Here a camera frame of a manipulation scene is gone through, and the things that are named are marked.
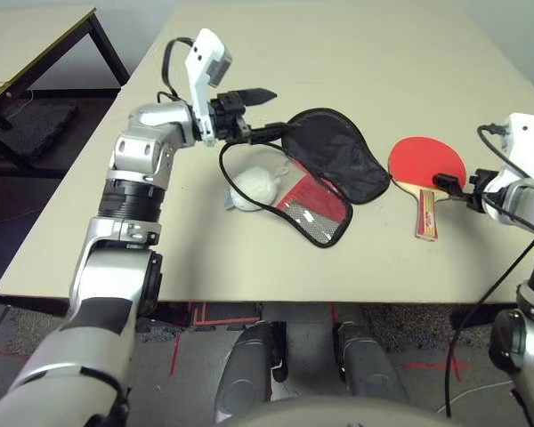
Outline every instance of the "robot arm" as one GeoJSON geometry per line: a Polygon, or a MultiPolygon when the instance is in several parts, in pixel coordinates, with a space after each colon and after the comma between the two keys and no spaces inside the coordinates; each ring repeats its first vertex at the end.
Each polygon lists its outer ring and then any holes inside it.
{"type": "Polygon", "coordinates": [[[124,424],[135,322],[158,299],[162,256],[150,247],[160,236],[174,153],[197,140],[261,137],[262,129],[245,124],[245,106],[276,96],[264,89],[223,93],[208,106],[206,85],[218,85],[230,63],[221,41],[203,29],[186,60],[194,106],[150,104],[130,115],[89,223],[67,321],[41,342],[0,400],[0,426],[124,424]]]}
{"type": "MultiPolygon", "coordinates": [[[[504,126],[481,126],[481,137],[482,130],[502,136],[508,162],[498,172],[478,169],[471,179],[473,194],[460,192],[451,177],[438,176],[436,183],[466,200],[473,210],[534,233],[534,116],[514,113],[504,126]]],[[[518,286],[516,301],[517,309],[498,314],[489,355],[510,375],[515,396],[534,425],[534,271],[518,286]]]]}

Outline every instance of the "white wall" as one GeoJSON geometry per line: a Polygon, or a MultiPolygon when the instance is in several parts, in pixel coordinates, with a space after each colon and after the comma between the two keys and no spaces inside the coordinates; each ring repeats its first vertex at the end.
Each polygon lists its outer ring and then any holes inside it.
{"type": "MultiPolygon", "coordinates": [[[[0,8],[95,3],[102,26],[126,67],[133,71],[162,24],[173,12],[177,1],[0,0],[0,8]]],[[[453,1],[476,21],[505,56],[534,84],[534,0],[453,1]]],[[[117,87],[117,82],[96,52],[93,42],[86,38],[40,78],[34,87],[117,87]]]]}
{"type": "MultiPolygon", "coordinates": [[[[0,0],[0,9],[94,4],[97,7],[97,18],[126,68],[132,72],[172,14],[176,3],[176,0],[0,0]]],[[[33,87],[99,88],[118,87],[118,83],[91,38],[85,37],[38,79],[33,87]]]]}
{"type": "Polygon", "coordinates": [[[534,0],[454,0],[534,84],[534,0]]]}

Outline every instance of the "table tennis paddle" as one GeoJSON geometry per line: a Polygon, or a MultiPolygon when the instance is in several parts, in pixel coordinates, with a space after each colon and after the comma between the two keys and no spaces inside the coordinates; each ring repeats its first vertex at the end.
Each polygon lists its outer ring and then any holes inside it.
{"type": "Polygon", "coordinates": [[[461,157],[441,141],[414,136],[393,147],[388,167],[393,182],[417,199],[416,237],[437,240],[435,202],[448,199],[449,194],[433,184],[433,177],[437,173],[455,176],[463,188],[466,170],[461,157]]]}

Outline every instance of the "black floor mat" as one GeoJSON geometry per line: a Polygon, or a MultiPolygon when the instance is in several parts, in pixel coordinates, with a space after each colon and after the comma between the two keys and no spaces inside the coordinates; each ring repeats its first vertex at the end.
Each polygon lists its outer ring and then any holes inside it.
{"type": "MultiPolygon", "coordinates": [[[[13,111],[8,109],[4,112],[4,116],[14,114],[16,109],[15,107],[13,111]]],[[[12,129],[9,131],[0,129],[0,141],[23,157],[36,159],[61,137],[76,114],[76,105],[31,102],[20,114],[9,120],[12,129]]]]}

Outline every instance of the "wooden paddle handle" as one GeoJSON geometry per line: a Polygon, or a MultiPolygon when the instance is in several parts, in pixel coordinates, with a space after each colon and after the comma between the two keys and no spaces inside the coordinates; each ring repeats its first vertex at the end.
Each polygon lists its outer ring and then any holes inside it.
{"type": "Polygon", "coordinates": [[[419,215],[417,217],[416,238],[437,240],[435,221],[435,193],[428,189],[419,190],[419,215]]]}

